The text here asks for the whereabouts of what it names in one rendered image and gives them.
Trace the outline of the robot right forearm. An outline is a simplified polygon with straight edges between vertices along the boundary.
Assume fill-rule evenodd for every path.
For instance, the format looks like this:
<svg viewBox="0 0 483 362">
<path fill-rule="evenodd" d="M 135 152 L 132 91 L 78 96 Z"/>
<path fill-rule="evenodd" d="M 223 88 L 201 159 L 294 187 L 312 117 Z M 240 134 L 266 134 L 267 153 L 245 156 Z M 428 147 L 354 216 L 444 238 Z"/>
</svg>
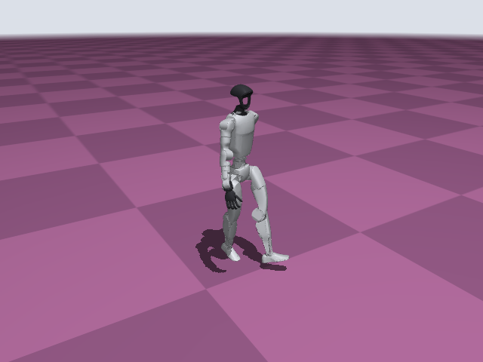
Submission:
<svg viewBox="0 0 483 362">
<path fill-rule="evenodd" d="M 220 153 L 220 166 L 221 166 L 221 179 L 223 181 L 223 187 L 224 189 L 229 189 L 230 184 L 229 181 L 231 180 L 231 174 L 230 174 L 230 166 L 231 163 L 229 161 L 226 161 L 226 152 L 223 150 Z"/>
</svg>

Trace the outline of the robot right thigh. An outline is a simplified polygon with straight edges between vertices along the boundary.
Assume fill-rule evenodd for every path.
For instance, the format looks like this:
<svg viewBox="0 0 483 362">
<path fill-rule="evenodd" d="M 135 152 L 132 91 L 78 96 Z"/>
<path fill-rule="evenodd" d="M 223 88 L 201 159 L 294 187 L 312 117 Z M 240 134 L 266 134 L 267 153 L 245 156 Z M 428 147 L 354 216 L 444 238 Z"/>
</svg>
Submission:
<svg viewBox="0 0 483 362">
<path fill-rule="evenodd" d="M 232 186 L 233 186 L 233 191 L 235 192 L 235 194 L 240 198 L 242 199 L 242 188 L 241 188 L 241 184 L 240 182 L 238 182 L 238 177 L 237 175 L 234 175 L 232 174 L 231 175 L 231 181 L 232 181 Z M 222 184 L 222 189 L 223 189 L 223 184 Z M 224 190 L 224 189 L 223 189 Z M 233 222 L 237 221 L 239 215 L 240 215 L 240 212 L 241 212 L 241 208 L 242 208 L 242 203 L 240 202 L 239 199 L 236 198 L 236 201 L 238 203 L 238 205 L 240 206 L 240 208 L 238 208 L 237 210 L 234 208 L 233 210 L 230 208 L 228 209 L 228 212 L 226 212 L 225 214 L 228 215 L 229 217 L 229 223 L 232 225 Z M 229 203 L 229 202 L 228 202 Z M 231 202 L 232 204 L 232 202 Z M 234 202 L 235 204 L 235 202 Z M 236 205 L 235 205 L 236 206 Z"/>
</svg>

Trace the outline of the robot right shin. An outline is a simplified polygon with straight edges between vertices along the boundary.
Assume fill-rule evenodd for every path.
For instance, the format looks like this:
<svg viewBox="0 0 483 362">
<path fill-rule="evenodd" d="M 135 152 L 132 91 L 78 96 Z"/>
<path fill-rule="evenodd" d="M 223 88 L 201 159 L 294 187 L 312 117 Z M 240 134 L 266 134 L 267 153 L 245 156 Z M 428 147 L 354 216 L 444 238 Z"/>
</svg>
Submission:
<svg viewBox="0 0 483 362">
<path fill-rule="evenodd" d="M 232 248 L 233 238 L 235 237 L 237 229 L 237 222 L 233 222 L 232 225 L 229 223 L 229 217 L 227 214 L 223 215 L 223 233 L 225 235 L 225 246 L 229 249 Z"/>
</svg>

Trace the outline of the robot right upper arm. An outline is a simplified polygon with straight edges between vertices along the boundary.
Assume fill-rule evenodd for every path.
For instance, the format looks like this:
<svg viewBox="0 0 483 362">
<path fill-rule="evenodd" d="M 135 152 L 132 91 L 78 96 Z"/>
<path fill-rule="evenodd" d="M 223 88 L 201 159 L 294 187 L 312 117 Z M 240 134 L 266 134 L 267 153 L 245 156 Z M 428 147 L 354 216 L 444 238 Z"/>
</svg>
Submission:
<svg viewBox="0 0 483 362">
<path fill-rule="evenodd" d="M 234 127 L 234 118 L 227 118 L 220 122 L 220 152 L 223 150 L 226 152 L 226 161 L 230 161 L 233 158 L 233 152 L 229 150 L 229 145 Z"/>
</svg>

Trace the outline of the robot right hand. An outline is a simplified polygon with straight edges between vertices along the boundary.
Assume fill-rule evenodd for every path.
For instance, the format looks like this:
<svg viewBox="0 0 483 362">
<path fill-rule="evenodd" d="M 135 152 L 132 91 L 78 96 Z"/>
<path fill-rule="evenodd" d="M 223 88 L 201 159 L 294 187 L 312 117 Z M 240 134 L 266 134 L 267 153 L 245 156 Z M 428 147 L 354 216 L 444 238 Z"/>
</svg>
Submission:
<svg viewBox="0 0 483 362">
<path fill-rule="evenodd" d="M 231 209 L 233 210 L 233 209 L 235 208 L 235 209 L 237 210 L 238 208 L 240 208 L 240 206 L 238 205 L 238 203 L 237 203 L 237 201 L 236 201 L 236 198 L 237 198 L 237 199 L 239 199 L 239 200 L 240 200 L 240 202 L 242 202 L 242 199 L 240 199 L 240 198 L 239 198 L 239 197 L 238 197 L 238 196 L 235 194 L 235 192 L 233 191 L 233 186 L 232 186 L 232 181 L 231 181 L 231 180 L 229 181 L 229 184 L 230 184 L 230 188 L 229 188 L 229 189 L 224 189 L 224 188 L 223 188 L 223 189 L 224 189 L 224 191 L 226 191 L 226 194 L 225 194 L 226 206 L 227 206 L 227 208 L 228 208 L 228 209 L 230 209 L 230 208 L 231 208 Z M 228 203 L 228 202 L 229 202 L 229 203 Z M 231 204 L 231 202 L 232 202 L 232 204 Z M 235 202 L 235 204 L 234 204 L 234 202 Z M 235 205 L 236 205 L 236 206 L 235 206 Z M 233 206 L 234 208 L 233 208 L 232 206 Z M 238 208 L 236 208 L 236 207 L 238 207 Z"/>
</svg>

